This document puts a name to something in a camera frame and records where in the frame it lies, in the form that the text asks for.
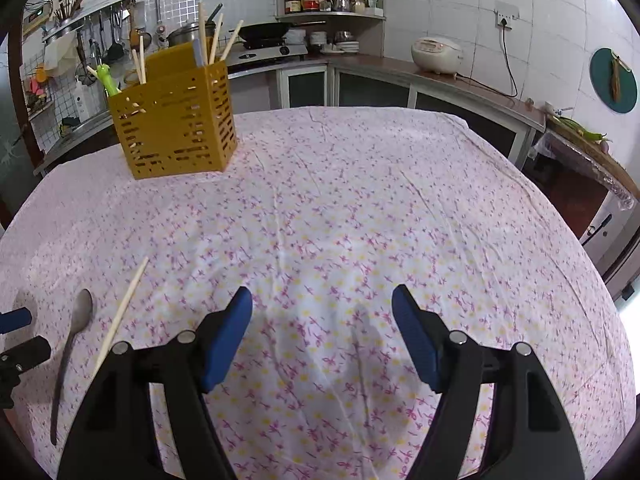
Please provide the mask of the green plastic utensil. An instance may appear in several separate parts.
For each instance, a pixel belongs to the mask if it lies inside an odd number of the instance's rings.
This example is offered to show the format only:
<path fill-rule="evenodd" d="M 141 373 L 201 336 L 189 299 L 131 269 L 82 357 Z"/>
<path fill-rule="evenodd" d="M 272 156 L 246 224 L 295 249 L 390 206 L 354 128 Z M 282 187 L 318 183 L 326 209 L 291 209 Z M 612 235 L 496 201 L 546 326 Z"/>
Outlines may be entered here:
<path fill-rule="evenodd" d="M 111 75 L 110 66 L 107 64 L 100 64 L 96 66 L 96 78 L 101 81 L 101 84 L 103 84 L 103 87 L 109 96 L 116 96 L 116 94 L 119 94 L 120 90 Z"/>

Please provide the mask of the steel cooking pot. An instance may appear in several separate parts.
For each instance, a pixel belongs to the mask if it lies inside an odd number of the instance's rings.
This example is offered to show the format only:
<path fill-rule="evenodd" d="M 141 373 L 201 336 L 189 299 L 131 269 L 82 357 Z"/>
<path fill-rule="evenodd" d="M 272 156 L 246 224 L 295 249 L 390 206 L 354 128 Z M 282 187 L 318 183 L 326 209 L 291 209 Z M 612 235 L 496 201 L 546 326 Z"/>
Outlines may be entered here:
<path fill-rule="evenodd" d="M 205 23 L 205 36 L 207 38 L 213 38 L 215 35 L 216 23 Z M 176 29 L 174 29 L 167 37 L 168 44 L 171 47 L 178 46 L 178 44 L 187 44 L 194 39 L 200 38 L 200 29 L 198 28 L 198 22 L 189 22 Z"/>

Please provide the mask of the wall utensil rack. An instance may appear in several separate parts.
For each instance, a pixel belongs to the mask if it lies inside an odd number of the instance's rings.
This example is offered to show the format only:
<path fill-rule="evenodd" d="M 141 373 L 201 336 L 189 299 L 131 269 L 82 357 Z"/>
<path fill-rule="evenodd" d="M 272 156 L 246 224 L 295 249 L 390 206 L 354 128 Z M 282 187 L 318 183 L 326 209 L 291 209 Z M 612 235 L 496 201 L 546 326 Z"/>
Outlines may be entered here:
<path fill-rule="evenodd" d="M 137 0 L 43 0 L 25 16 L 20 75 L 24 89 L 51 78 L 89 75 L 82 66 L 113 64 L 129 52 Z"/>

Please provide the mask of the wooden chopstick one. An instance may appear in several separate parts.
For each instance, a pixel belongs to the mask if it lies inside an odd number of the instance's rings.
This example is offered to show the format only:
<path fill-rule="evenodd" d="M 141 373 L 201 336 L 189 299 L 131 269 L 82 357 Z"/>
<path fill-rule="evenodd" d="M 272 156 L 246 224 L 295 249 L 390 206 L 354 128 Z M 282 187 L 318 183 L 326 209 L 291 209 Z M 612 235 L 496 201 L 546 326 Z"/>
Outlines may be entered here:
<path fill-rule="evenodd" d="M 144 39 L 141 35 L 138 36 L 138 58 L 139 58 L 139 81 L 140 84 L 146 84 L 146 75 L 145 75 L 145 57 L 144 57 Z"/>

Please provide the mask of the white rice cooker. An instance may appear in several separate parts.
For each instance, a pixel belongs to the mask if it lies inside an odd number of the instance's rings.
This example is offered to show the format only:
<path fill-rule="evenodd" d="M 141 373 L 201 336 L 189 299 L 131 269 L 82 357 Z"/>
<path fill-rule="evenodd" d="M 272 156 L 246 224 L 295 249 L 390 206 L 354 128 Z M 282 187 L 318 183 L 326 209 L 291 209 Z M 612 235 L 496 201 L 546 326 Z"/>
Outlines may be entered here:
<path fill-rule="evenodd" d="M 455 75 L 462 64 L 462 47 L 444 37 L 424 37 L 411 46 L 411 56 L 417 66 L 441 75 Z"/>

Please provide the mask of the blue-grey spoon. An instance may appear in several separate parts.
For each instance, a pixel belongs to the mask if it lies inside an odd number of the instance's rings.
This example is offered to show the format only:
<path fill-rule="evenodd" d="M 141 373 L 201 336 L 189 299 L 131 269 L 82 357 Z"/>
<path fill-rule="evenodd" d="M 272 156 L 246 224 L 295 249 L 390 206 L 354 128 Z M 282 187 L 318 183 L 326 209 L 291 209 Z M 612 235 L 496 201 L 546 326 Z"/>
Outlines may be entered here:
<path fill-rule="evenodd" d="M 205 66 L 207 63 L 206 44 L 198 38 L 192 41 L 193 55 L 195 64 L 198 67 Z"/>

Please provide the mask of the metal spoon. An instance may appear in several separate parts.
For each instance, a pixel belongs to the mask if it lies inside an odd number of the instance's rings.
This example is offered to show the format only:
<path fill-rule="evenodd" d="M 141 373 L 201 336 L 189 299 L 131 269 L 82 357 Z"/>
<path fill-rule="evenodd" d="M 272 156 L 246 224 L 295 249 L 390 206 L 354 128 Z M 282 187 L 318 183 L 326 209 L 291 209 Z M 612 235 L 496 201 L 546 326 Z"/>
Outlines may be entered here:
<path fill-rule="evenodd" d="M 70 355 L 72 354 L 73 344 L 76 336 L 83 332 L 90 324 L 92 315 L 93 300 L 91 292 L 89 292 L 86 288 L 81 289 L 76 298 L 76 304 L 72 313 L 72 319 L 70 320 L 70 331 L 68 332 L 64 344 L 60 367 L 58 368 L 58 374 L 56 375 L 56 381 L 54 385 L 50 420 L 50 442 L 53 446 L 58 444 L 58 410 L 60 409 L 63 382 L 68 367 L 68 362 L 70 362 Z"/>

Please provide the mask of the wooden chopstick two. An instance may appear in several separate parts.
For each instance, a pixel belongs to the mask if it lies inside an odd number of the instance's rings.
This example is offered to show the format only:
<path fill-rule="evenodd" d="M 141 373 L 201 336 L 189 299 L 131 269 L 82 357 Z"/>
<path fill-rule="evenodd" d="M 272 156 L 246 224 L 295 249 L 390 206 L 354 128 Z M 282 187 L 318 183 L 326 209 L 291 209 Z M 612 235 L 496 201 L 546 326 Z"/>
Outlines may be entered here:
<path fill-rule="evenodd" d="M 96 367 L 94 368 L 92 376 L 96 376 L 96 374 L 98 374 L 98 371 L 107 356 L 108 350 L 112 348 L 112 342 L 119 328 L 119 324 L 120 322 L 122 322 L 122 318 L 124 317 L 124 314 L 128 308 L 128 304 L 130 303 L 132 296 L 134 296 L 134 292 L 138 287 L 138 284 L 142 278 L 142 275 L 144 274 L 146 267 L 149 264 L 149 261 L 149 257 L 143 258 L 142 263 L 140 263 L 140 266 L 137 268 L 136 274 L 134 274 L 134 278 L 129 283 L 124 298 L 122 298 L 122 301 L 118 305 L 112 324 L 108 329 L 106 336 L 104 337 L 104 341 L 98 354 L 98 358 L 96 359 Z"/>

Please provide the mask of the wooden chopstick four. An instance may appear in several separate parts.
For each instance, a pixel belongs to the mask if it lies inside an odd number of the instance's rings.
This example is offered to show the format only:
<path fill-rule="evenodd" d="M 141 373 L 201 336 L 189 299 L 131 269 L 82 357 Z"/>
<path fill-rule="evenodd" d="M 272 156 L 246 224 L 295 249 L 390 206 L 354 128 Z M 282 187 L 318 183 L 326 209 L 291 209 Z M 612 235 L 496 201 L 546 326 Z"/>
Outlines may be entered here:
<path fill-rule="evenodd" d="M 235 44 L 235 41 L 238 39 L 239 36 L 239 32 L 241 30 L 241 28 L 244 25 L 244 20 L 239 20 L 238 24 L 236 24 L 234 31 L 232 32 L 231 37 L 229 38 L 226 47 L 224 48 L 224 52 L 222 52 L 222 55 L 220 57 L 221 62 L 224 62 L 227 58 L 228 55 L 230 53 L 231 48 L 233 47 L 233 45 Z"/>

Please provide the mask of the wooden chopstick five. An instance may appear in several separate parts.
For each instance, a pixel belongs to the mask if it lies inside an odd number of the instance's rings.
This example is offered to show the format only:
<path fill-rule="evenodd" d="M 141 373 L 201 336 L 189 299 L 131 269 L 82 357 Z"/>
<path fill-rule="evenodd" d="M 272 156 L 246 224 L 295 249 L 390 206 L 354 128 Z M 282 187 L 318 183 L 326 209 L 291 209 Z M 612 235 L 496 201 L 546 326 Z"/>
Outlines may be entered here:
<path fill-rule="evenodd" d="M 200 34 L 201 56 L 206 61 L 206 21 L 202 0 L 198 2 L 198 33 Z"/>

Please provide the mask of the black wok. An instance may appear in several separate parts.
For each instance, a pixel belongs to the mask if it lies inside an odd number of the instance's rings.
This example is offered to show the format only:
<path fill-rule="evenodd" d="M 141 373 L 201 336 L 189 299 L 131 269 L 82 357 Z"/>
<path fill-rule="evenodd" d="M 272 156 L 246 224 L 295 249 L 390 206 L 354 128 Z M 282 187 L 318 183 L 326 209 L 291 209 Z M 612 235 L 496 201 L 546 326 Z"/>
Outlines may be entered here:
<path fill-rule="evenodd" d="M 239 36 L 247 50 L 280 47 L 284 44 L 284 37 L 290 28 L 290 23 L 280 22 L 243 25 Z"/>

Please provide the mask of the wooden chopstick three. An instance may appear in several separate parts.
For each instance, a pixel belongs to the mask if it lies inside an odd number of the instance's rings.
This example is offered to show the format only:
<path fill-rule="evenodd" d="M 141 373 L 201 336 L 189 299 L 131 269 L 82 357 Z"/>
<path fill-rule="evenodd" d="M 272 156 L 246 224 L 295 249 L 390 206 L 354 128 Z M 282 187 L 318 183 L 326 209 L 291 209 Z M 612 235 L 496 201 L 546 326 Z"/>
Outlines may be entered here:
<path fill-rule="evenodd" d="M 219 42 L 219 35 L 222 29 L 223 21 L 224 21 L 224 14 L 220 12 L 219 15 L 217 16 L 216 28 L 215 28 L 214 36 L 212 39 L 212 45 L 210 46 L 210 50 L 209 50 L 209 57 L 208 57 L 209 65 L 214 64 L 216 60 L 216 52 L 217 52 L 217 47 Z"/>

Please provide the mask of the floral pink tablecloth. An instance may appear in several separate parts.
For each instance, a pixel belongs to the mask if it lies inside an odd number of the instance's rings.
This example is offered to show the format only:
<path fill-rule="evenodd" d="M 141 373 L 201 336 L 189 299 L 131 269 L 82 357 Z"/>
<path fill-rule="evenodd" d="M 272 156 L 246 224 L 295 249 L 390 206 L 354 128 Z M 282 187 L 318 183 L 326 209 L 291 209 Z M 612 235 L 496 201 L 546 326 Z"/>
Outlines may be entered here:
<path fill-rule="evenodd" d="M 235 118 L 223 172 L 138 180 L 112 146 L 58 166 L 1 240 L 6 337 L 61 352 L 91 292 L 59 406 L 58 357 L 25 374 L 10 419 L 49 474 L 118 305 L 117 338 L 163 344 L 250 290 L 254 312 L 206 399 L 242 479 L 400 479 L 437 396 L 392 315 L 406 285 L 480 344 L 528 342 L 563 404 L 587 477 L 636 419 L 634 366 L 610 293 L 532 182 L 461 119 L 308 107 Z M 126 299 L 126 290 L 134 296 Z"/>

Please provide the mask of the wall power socket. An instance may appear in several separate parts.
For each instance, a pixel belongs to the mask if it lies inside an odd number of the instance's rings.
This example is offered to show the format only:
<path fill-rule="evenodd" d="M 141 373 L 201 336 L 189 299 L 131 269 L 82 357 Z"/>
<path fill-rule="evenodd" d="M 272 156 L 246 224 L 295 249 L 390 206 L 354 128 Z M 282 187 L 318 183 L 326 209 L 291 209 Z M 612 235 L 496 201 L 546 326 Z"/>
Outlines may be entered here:
<path fill-rule="evenodd" d="M 520 9 L 514 4 L 497 0 L 495 2 L 496 26 L 503 30 L 513 28 L 513 24 L 520 19 Z"/>

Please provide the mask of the wooden glass door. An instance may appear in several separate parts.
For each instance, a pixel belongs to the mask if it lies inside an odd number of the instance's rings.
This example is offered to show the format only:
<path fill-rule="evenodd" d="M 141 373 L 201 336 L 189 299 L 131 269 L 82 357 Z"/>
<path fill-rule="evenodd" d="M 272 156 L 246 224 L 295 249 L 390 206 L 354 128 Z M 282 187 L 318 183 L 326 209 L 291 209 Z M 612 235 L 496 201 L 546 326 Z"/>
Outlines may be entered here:
<path fill-rule="evenodd" d="M 7 228 L 40 177 L 43 152 L 35 139 L 23 92 L 22 25 L 15 23 L 1 44 L 1 226 Z"/>

